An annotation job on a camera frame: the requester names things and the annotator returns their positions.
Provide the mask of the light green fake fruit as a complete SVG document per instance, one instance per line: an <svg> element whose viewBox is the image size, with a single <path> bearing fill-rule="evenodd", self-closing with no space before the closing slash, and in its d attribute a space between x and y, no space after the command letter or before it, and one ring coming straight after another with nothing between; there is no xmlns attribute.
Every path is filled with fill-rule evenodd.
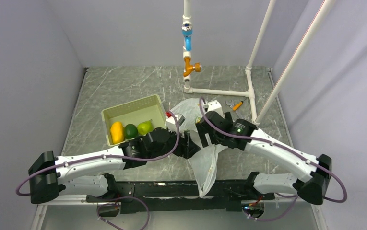
<svg viewBox="0 0 367 230"><path fill-rule="evenodd" d="M151 120L147 120L144 122L141 122L137 125L137 131L139 135L146 135L149 132L152 132L154 130L153 124Z"/></svg>

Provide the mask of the white plastic bag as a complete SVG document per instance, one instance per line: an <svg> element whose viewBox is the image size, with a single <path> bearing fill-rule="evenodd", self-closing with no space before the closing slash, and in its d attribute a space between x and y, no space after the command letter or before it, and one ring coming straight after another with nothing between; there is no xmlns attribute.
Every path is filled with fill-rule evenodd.
<svg viewBox="0 0 367 230"><path fill-rule="evenodd" d="M179 120L181 136L183 137L184 132L187 131L194 144L200 147L199 151L196 151L193 156L189 157L188 162L194 172L199 196L203 198L207 196L216 180L218 154L227 149L227 147L220 144L209 144L207 147L202 146L195 126L201 119L199 99L189 98L181 101L172 108L172 112Z"/></svg>

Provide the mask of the yellow fake fruit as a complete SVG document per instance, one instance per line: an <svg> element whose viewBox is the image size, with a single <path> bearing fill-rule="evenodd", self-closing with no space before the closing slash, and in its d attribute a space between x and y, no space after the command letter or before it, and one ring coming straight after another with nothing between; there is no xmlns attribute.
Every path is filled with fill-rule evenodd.
<svg viewBox="0 0 367 230"><path fill-rule="evenodd" d="M113 144L119 144L125 140L124 126L120 121L112 124L110 128L111 140Z"/></svg>

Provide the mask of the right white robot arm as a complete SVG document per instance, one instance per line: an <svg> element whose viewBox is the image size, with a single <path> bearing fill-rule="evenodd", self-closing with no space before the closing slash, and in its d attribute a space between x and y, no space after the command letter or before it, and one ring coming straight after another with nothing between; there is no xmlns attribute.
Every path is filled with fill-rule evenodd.
<svg viewBox="0 0 367 230"><path fill-rule="evenodd" d="M308 203L321 205L330 182L331 158L298 152L296 149L268 136L244 119L233 121L229 113L220 116L209 111L196 123L203 147L209 144L259 154L288 170L288 173L268 175L251 172L244 186L245 195L281 193L298 195Z"/></svg>

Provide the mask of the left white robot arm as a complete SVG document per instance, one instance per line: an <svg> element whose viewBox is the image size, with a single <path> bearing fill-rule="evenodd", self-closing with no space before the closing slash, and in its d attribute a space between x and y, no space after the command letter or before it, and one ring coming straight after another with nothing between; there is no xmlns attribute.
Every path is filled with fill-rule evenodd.
<svg viewBox="0 0 367 230"><path fill-rule="evenodd" d="M108 171L140 167L171 154L189 159L200 149L189 131L180 134L156 128L145 136L94 153L64 157L47 151L28 170L30 201L42 204L75 194L112 201L118 195L118 188Z"/></svg>

